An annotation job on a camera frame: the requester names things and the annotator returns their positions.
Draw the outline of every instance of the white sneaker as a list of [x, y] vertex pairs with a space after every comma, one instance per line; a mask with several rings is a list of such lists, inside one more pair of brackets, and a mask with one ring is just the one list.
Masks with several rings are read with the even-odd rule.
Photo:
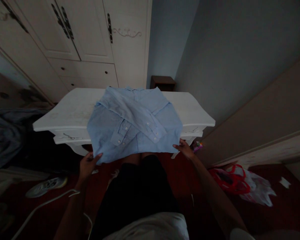
[[57, 177], [57, 178], [49, 179], [49, 180], [39, 183], [39, 184], [35, 185], [33, 188], [31, 188], [26, 193], [26, 197], [27, 198], [41, 197], [42, 195], [46, 194], [51, 189], [62, 188], [63, 186], [66, 185], [67, 181], [68, 181], [67, 177]]

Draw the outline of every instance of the plastic bag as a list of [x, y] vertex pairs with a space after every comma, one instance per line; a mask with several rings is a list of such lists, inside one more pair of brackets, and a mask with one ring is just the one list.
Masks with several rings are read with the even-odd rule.
[[[236, 169], [240, 168], [241, 174], [234, 173]], [[250, 192], [250, 186], [245, 182], [246, 174], [240, 165], [233, 166], [230, 172], [220, 168], [213, 168], [209, 170], [209, 173], [224, 191], [235, 195]]]
[[244, 181], [250, 186], [250, 192], [240, 194], [240, 197], [249, 202], [259, 203], [261, 205], [267, 205], [268, 207], [272, 207], [273, 204], [270, 200], [269, 195], [277, 195], [271, 188], [270, 182], [258, 176], [257, 174], [245, 170], [241, 166], [238, 166], [240, 165], [235, 165], [234, 171], [232, 168], [231, 172], [242, 177], [245, 175]]

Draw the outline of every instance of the red floor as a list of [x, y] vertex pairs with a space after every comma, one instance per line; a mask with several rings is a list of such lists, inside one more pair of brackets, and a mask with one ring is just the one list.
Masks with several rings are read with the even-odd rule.
[[[177, 198], [181, 212], [185, 215], [191, 239], [224, 239], [214, 219], [208, 203], [205, 201], [198, 177], [192, 164], [181, 154], [170, 159], [170, 154], [160, 154], [172, 191]], [[99, 173], [91, 176], [87, 189], [85, 212], [94, 219], [102, 197], [106, 191], [111, 173], [120, 167], [120, 162], [103, 164]], [[283, 165], [257, 166], [251, 171], [268, 179], [277, 194], [271, 196], [273, 207], [265, 207], [229, 196], [237, 207], [248, 230], [252, 234], [262, 234], [270, 230], [292, 229], [300, 231], [300, 182]], [[281, 176], [292, 185], [284, 188]], [[11, 239], [28, 214], [39, 204], [48, 201], [74, 187], [77, 176], [69, 176], [68, 183], [61, 189], [55, 189], [36, 199], [25, 198], [25, 193], [38, 182], [22, 182], [11, 186], [1, 198], [8, 204], [8, 213], [15, 215], [15, 223], [0, 236]], [[25, 227], [18, 239], [52, 239], [67, 206], [68, 198], [63, 197], [39, 209]]]

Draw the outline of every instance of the white table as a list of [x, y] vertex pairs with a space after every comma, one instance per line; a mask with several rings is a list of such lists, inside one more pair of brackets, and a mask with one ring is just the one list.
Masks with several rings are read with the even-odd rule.
[[[104, 94], [104, 89], [76, 88], [69, 92], [50, 112], [33, 124], [35, 131], [50, 131], [56, 144], [65, 143], [82, 156], [88, 151], [83, 144], [91, 144], [87, 124], [93, 107]], [[213, 127], [215, 120], [187, 92], [162, 92], [173, 104], [183, 129], [181, 138], [190, 145], [196, 137], [202, 137], [206, 127]]]

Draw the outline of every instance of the light blue shirt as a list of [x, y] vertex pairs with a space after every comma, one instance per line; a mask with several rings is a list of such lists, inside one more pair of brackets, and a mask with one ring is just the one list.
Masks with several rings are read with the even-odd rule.
[[177, 150], [182, 122], [159, 88], [108, 87], [94, 106], [87, 126], [98, 163], [142, 152]]

